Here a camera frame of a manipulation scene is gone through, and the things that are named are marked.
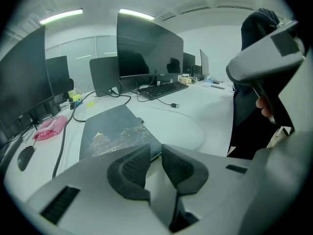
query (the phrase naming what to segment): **keyboard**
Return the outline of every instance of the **keyboard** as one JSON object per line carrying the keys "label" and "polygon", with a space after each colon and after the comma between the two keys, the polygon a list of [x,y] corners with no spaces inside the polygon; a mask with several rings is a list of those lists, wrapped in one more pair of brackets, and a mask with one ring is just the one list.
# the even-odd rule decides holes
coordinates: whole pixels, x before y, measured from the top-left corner
{"label": "keyboard", "polygon": [[188,88],[188,85],[185,85],[180,82],[173,82],[168,84],[161,84],[161,85],[155,85],[146,87],[143,89],[138,90],[140,94],[145,95],[150,100],[157,99],[159,97],[178,92],[180,90]]}

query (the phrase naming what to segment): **computer mouse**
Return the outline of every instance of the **computer mouse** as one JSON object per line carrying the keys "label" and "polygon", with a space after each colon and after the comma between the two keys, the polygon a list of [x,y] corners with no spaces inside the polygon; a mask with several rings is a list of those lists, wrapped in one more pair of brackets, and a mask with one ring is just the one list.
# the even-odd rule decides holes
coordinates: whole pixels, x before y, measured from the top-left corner
{"label": "computer mouse", "polygon": [[28,165],[29,160],[34,154],[34,147],[28,146],[18,156],[18,166],[21,171],[24,171]]}

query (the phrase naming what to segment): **finger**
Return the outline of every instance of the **finger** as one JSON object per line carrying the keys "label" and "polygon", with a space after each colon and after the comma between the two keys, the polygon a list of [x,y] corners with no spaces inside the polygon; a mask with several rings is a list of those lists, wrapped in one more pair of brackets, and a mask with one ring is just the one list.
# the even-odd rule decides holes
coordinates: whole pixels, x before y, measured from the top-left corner
{"label": "finger", "polygon": [[262,109],[261,111],[262,115],[269,118],[270,116],[273,115],[272,111],[270,110],[269,107],[265,107],[264,109]]}
{"label": "finger", "polygon": [[258,98],[258,100],[256,100],[255,104],[256,104],[256,107],[263,109],[268,106],[268,101],[266,100],[265,97],[261,96]]}

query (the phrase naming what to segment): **pink packaging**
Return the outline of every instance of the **pink packaging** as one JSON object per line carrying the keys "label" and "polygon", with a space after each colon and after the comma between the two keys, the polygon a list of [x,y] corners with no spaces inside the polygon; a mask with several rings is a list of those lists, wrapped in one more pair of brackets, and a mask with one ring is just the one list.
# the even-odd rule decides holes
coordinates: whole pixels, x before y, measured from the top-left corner
{"label": "pink packaging", "polygon": [[33,139],[36,141],[42,141],[58,135],[62,131],[66,122],[67,118],[65,116],[59,116],[54,120],[43,122]]}

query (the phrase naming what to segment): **fluorescent light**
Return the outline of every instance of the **fluorescent light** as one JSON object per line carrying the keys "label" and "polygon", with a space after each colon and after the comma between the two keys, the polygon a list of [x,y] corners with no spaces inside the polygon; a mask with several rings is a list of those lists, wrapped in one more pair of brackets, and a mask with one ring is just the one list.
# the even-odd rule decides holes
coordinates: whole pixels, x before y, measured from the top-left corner
{"label": "fluorescent light", "polygon": [[148,16],[148,15],[140,13],[140,12],[132,11],[132,10],[120,9],[119,13],[130,14],[130,15],[146,18],[146,19],[149,19],[149,20],[153,20],[154,19],[154,17]]}
{"label": "fluorescent light", "polygon": [[84,57],[90,57],[91,55],[83,56],[83,57],[78,57],[76,59],[84,58]]}
{"label": "fluorescent light", "polygon": [[78,14],[82,14],[83,13],[83,9],[79,9],[79,10],[73,10],[73,11],[68,11],[65,13],[61,13],[46,19],[43,19],[40,21],[40,24],[47,24],[49,22],[52,22],[54,20],[58,20],[60,18],[65,18],[65,17],[69,17],[69,16],[73,16],[73,15],[78,15]]}

